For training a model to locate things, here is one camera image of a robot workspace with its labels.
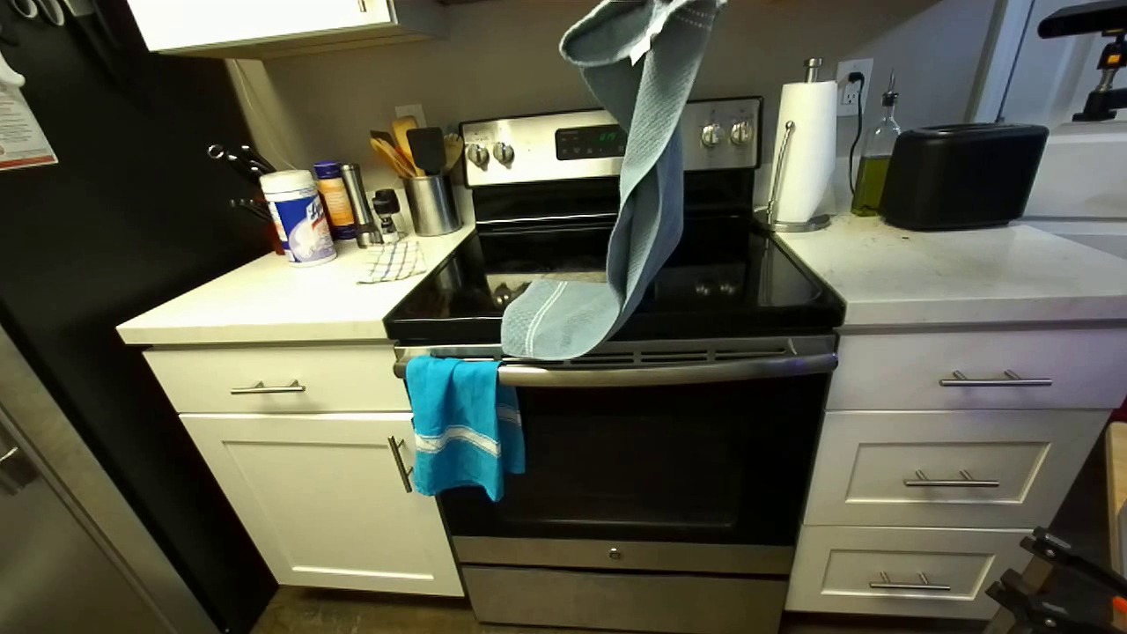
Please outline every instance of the oven drawer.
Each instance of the oven drawer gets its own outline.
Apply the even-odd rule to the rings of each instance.
[[[594,630],[777,630],[784,577],[460,567],[484,623]]]
[[[386,346],[147,349],[185,414],[410,408]]]
[[[456,535],[457,563],[675,575],[788,575],[788,544]]]
[[[1113,408],[1127,328],[845,333],[829,408]]]
[[[1106,413],[831,413],[808,525],[1054,520]]]
[[[784,610],[990,618],[988,586],[1027,563],[1022,535],[802,527]]]

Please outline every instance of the control panel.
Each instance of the control panel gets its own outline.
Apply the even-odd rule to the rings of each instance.
[[[686,100],[680,115],[683,169],[757,169],[761,99]],[[606,109],[512,115],[460,127],[464,181],[541,181],[618,177],[628,129]]]

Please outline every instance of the stove knob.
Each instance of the stove knob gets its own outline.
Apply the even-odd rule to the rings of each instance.
[[[493,288],[493,300],[505,306],[513,300],[513,288],[509,288],[505,282]]]
[[[705,127],[702,127],[702,145],[705,145],[705,147],[715,147],[723,136],[727,136],[727,133],[720,129],[720,123],[705,123]]]
[[[513,145],[509,145],[509,139],[497,139],[493,153],[497,153],[500,164],[513,164],[513,158],[517,158]]]
[[[464,145],[464,158],[470,158],[473,164],[478,164],[478,169],[490,164],[490,150],[485,150],[484,145]]]
[[[754,139],[754,127],[747,119],[733,123],[733,145],[752,145]]]

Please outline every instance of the white countertop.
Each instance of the white countertop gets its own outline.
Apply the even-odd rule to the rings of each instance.
[[[907,232],[836,214],[777,234],[845,300],[845,328],[1127,323],[1127,261],[1022,221]]]
[[[386,245],[345,245],[328,265],[256,257],[128,323],[128,346],[379,340],[383,318],[470,230],[412,234],[412,275],[358,284]],[[845,332],[971,323],[1127,323],[1127,261],[1034,226],[907,232],[836,214],[818,232],[777,232],[843,300]]]
[[[335,261],[291,265],[264,253],[207,284],[197,284],[119,323],[128,346],[230,346],[230,340],[377,340],[383,318],[432,271],[473,230],[410,234],[405,278],[371,282],[391,245],[337,245]]]

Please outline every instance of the light blue cloth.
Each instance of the light blue cloth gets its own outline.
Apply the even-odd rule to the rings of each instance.
[[[484,484],[490,501],[500,501],[505,476],[526,473],[517,393],[497,374],[493,358],[419,355],[410,363],[415,493]]]
[[[579,358],[619,332],[683,232],[680,111],[723,0],[602,0],[561,39],[628,129],[606,282],[541,278],[500,321],[513,358]]]

